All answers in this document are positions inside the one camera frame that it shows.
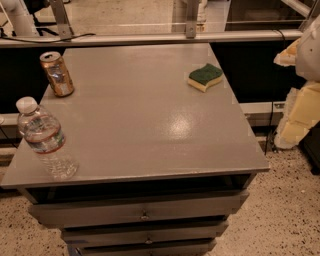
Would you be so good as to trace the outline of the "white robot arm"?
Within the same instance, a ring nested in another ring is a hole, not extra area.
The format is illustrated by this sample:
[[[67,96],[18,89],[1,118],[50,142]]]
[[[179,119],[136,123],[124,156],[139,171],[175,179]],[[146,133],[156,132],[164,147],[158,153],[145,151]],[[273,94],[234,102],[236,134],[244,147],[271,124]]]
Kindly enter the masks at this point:
[[[276,129],[274,144],[290,149],[320,121],[320,16],[299,39],[276,55],[274,63],[294,66],[296,74],[306,80],[301,89],[290,89]]]

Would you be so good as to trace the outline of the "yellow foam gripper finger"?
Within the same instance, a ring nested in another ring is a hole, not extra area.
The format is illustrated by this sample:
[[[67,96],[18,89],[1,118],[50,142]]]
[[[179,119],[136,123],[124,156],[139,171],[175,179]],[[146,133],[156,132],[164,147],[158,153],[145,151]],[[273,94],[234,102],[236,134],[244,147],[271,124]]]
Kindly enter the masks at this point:
[[[274,63],[294,66],[296,74],[306,80],[301,89],[291,88],[285,101],[283,117],[274,137],[274,144],[290,149],[299,144],[309,130],[320,121],[320,42],[318,39],[297,39]]]

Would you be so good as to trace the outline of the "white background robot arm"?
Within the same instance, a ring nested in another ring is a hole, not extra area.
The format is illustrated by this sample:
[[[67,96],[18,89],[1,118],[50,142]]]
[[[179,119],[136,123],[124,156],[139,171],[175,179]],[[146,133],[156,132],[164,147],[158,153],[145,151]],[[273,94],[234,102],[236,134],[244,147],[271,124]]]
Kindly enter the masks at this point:
[[[24,0],[0,0],[0,6],[17,36],[34,37],[39,33]]]

